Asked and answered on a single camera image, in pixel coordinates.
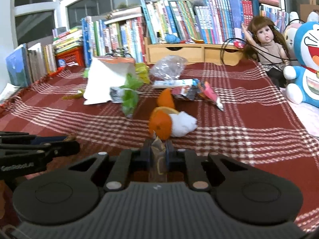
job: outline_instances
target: red basket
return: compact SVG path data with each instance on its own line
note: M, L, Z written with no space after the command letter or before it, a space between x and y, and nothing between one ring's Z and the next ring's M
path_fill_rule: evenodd
M82 66L85 67L83 46L55 55L57 67Z

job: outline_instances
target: orange tongue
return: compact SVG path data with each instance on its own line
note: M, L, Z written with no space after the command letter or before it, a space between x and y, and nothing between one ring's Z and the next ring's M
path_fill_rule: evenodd
M312 60L316 63L317 66L319 66L319 56L313 56Z

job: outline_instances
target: tissue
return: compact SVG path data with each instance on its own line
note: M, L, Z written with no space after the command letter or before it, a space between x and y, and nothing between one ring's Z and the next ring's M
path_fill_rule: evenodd
M172 137L183 137L197 128L197 119L186 112L170 114L172 119Z

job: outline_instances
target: ribbed gray surface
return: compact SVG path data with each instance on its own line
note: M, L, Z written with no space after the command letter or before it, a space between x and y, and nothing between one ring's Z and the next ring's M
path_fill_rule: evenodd
M55 227L23 223L18 229L31 239L297 239L304 235L293 223L271 228L242 224L225 215L209 194L191 191L185 183L131 183L125 191L107 193L92 213L74 223ZM20 233L13 235L25 239Z

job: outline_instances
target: plaid blanket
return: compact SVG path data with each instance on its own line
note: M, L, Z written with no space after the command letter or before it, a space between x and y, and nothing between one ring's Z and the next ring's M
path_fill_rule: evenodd
M116 155L125 148L139 148L149 137L148 119L160 89L144 85L134 117L127 119L119 104L84 106L83 98L62 99L85 89L82 71L68 68L33 84L2 113L0 130L78 137L81 152L54 159L49 170L99 151ZM319 224L319 143L307 133L262 67L253 61L241 61L235 67L197 63L187 66L181 78L208 81L220 95L224 112L202 99L176 101L177 110L197 118L198 128L183 138L173 138L173 144L199 155L223 153L291 180L304 196L296 223L306 231L315 229Z

